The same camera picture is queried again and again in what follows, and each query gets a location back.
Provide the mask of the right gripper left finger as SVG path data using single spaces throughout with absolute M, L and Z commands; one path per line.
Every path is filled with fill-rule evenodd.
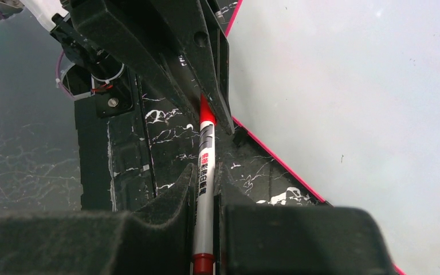
M 196 178 L 188 164 L 136 212 L 0 213 L 0 274 L 188 274 Z

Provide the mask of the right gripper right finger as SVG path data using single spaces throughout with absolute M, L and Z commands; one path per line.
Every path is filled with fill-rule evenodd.
M 253 202 L 226 166 L 215 172 L 218 274 L 395 274 L 363 209 Z

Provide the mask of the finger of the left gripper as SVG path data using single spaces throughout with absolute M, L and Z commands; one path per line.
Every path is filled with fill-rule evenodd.
M 74 27 L 129 67 L 153 91 L 160 92 L 190 120 L 199 112 L 169 63 L 178 57 L 150 1 L 71 1 Z
M 172 33 L 173 48 L 181 55 L 217 123 L 232 135 L 229 104 L 229 43 L 216 12 L 216 1 L 152 1 Z

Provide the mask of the red whiteboard marker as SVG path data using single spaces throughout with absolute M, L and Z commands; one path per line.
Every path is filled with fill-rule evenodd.
M 214 273 L 214 174 L 216 118 L 207 99 L 200 100 L 198 182 L 195 199 L 192 274 Z

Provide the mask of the pink framed whiteboard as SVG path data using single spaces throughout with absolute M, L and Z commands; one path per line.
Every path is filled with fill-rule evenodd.
M 407 274 L 440 274 L 440 1 L 242 1 L 233 115 Z

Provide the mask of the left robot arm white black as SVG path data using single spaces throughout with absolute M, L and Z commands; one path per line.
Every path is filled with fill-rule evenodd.
M 234 131 L 229 43 L 217 1 L 0 1 L 0 20 L 28 9 L 67 58 L 101 84 L 100 116 L 132 107 L 126 70 L 192 121 Z

